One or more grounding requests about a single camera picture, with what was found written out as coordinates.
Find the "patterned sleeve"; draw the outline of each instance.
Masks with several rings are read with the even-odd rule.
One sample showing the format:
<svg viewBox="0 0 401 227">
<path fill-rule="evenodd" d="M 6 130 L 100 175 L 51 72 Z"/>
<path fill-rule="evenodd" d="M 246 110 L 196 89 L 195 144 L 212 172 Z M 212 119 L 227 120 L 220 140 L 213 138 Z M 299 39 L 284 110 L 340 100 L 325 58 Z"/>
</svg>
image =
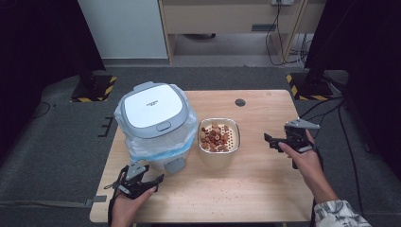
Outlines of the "patterned sleeve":
<svg viewBox="0 0 401 227">
<path fill-rule="evenodd" d="M 314 208 L 317 227 L 372 227 L 362 216 L 354 213 L 348 201 L 327 201 Z"/>
</svg>

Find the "wrist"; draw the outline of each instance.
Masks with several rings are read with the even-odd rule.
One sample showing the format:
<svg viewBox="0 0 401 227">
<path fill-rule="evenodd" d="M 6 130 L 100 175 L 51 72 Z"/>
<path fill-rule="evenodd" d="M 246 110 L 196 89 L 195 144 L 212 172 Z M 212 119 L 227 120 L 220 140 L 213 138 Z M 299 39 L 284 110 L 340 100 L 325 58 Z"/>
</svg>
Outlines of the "wrist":
<svg viewBox="0 0 401 227">
<path fill-rule="evenodd" d="M 338 199 L 336 193 L 325 177 L 321 177 L 318 181 L 310 183 L 309 188 L 315 197 L 316 203 L 335 201 Z"/>
<path fill-rule="evenodd" d="M 131 226 L 128 222 L 120 219 L 113 219 L 111 227 L 129 227 Z"/>
</svg>

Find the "wooden table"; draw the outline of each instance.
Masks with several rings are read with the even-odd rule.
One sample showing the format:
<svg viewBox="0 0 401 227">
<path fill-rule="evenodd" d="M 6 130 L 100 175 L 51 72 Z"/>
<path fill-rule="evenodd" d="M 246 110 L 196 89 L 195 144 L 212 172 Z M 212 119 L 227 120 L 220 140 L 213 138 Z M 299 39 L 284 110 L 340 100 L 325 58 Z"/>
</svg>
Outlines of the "wooden table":
<svg viewBox="0 0 401 227">
<path fill-rule="evenodd" d="M 269 148 L 264 132 L 285 137 L 284 124 L 298 117 L 288 91 L 236 90 L 187 91 L 199 122 L 205 118 L 233 119 L 240 131 L 241 144 L 233 163 L 222 170 L 210 170 L 201 161 L 197 140 L 186 158 L 186 167 L 166 174 L 155 193 L 137 213 L 137 223 L 185 222 L 288 222 L 309 221 L 312 194 L 286 154 Z M 237 99 L 246 105 L 235 105 Z M 106 202 L 95 202 L 92 222 L 107 222 L 113 191 L 105 185 L 115 181 L 122 167 L 130 163 L 118 129 L 104 168 L 97 195 Z M 144 182 L 154 180 L 160 171 L 150 169 Z"/>
</svg>

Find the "wall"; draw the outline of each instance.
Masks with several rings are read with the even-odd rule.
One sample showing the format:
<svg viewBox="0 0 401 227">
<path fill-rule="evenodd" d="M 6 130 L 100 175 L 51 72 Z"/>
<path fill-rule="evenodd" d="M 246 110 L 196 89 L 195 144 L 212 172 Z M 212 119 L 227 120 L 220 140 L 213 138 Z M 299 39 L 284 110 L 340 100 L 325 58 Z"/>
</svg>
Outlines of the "wall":
<svg viewBox="0 0 401 227">
<path fill-rule="evenodd" d="M 167 59 L 157 0 L 78 0 L 102 59 Z"/>
</svg>

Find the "forearm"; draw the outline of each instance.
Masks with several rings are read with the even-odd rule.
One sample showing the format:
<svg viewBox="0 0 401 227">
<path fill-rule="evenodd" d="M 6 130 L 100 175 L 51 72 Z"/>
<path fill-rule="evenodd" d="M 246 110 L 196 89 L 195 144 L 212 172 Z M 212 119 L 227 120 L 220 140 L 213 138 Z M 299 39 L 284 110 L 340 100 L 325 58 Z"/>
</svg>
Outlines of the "forearm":
<svg viewBox="0 0 401 227">
<path fill-rule="evenodd" d="M 129 221 L 124 219 L 113 219 L 111 227 L 129 227 L 132 226 Z"/>
<path fill-rule="evenodd" d="M 305 178 L 305 183 L 312 192 L 316 203 L 335 201 L 338 199 L 330 183 L 328 183 L 323 175 L 314 176 L 309 179 Z"/>
</svg>

